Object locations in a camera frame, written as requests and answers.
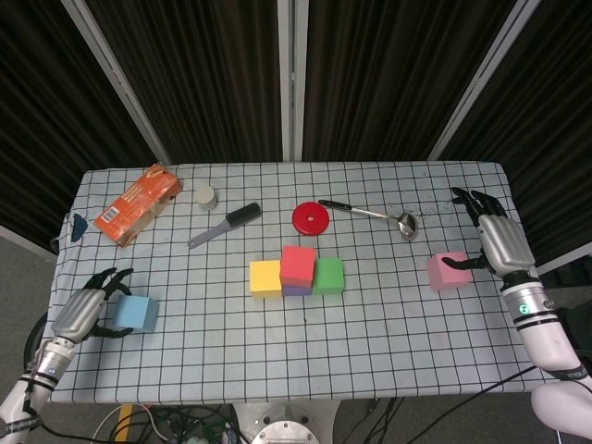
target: red disc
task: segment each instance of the red disc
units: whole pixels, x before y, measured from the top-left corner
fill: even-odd
[[[318,236],[329,226],[329,213],[320,203],[301,203],[294,208],[292,225],[304,236]]]

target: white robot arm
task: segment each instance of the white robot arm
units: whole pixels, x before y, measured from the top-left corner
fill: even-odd
[[[121,279],[133,271],[131,268],[115,274],[101,288],[115,271],[115,268],[109,268],[91,277],[84,289],[70,297],[52,324],[55,338],[46,341],[36,352],[0,406],[0,418],[6,423],[4,434],[0,436],[1,444],[24,444],[29,432],[40,424],[39,413],[74,358],[77,344],[89,336],[122,338],[131,333],[132,328],[113,331],[97,325],[105,301],[115,290],[130,293],[121,284]]]
[[[482,255],[464,262],[444,259],[457,269],[485,268],[501,277],[505,301],[530,360],[560,380],[532,393],[536,416],[556,430],[592,439],[592,378],[568,340],[554,303],[543,285],[528,274],[535,258],[520,226],[506,217],[497,199],[453,188],[452,201],[466,205],[483,245]]]

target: red cube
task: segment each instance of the red cube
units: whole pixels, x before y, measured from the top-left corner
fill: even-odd
[[[281,252],[281,285],[311,288],[315,274],[315,249],[285,246]]]

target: robot finger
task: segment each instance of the robot finger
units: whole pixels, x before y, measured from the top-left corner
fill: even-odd
[[[99,327],[96,324],[92,327],[91,334],[89,336],[95,336],[96,338],[110,338],[119,339],[128,336],[133,331],[133,328],[123,328],[122,330],[113,330],[111,328]]]
[[[455,270],[476,270],[489,267],[489,262],[483,254],[473,259],[467,259],[466,261],[455,261],[449,257],[443,257],[442,262]]]
[[[485,209],[481,206],[481,204],[479,204],[478,201],[471,197],[471,194],[469,194],[468,191],[465,191],[462,188],[453,187],[452,192],[458,196],[452,199],[452,202],[455,204],[464,204],[464,206],[466,206],[466,212],[473,221],[473,225],[478,227],[479,217],[486,213]]]
[[[475,190],[471,191],[471,194],[473,194],[473,197],[479,200],[489,215],[507,217],[506,210],[504,210],[500,201],[498,201],[498,199],[495,197]]]
[[[105,279],[107,279],[109,276],[111,276],[116,271],[117,271],[117,269],[115,267],[107,268],[105,271],[102,271],[101,273],[97,273],[96,275],[91,277],[89,279],[89,281],[86,283],[86,285],[82,288],[83,289],[100,289],[103,287],[103,284],[105,283]]]
[[[105,285],[105,287],[103,288],[103,290],[105,291],[105,300],[106,301],[109,299],[109,297],[111,297],[111,295],[113,294],[113,292],[115,290],[121,288],[121,286],[120,286],[121,280],[123,280],[123,278],[125,276],[128,276],[131,273],[133,273],[133,268],[126,268],[125,270],[121,270],[117,274],[115,274],[113,277],[111,277],[111,280],[109,281],[109,283],[107,285]]]

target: orange box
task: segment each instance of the orange box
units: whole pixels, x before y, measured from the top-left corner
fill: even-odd
[[[179,179],[159,165],[152,165],[123,194],[94,219],[109,238],[127,247],[181,191]]]

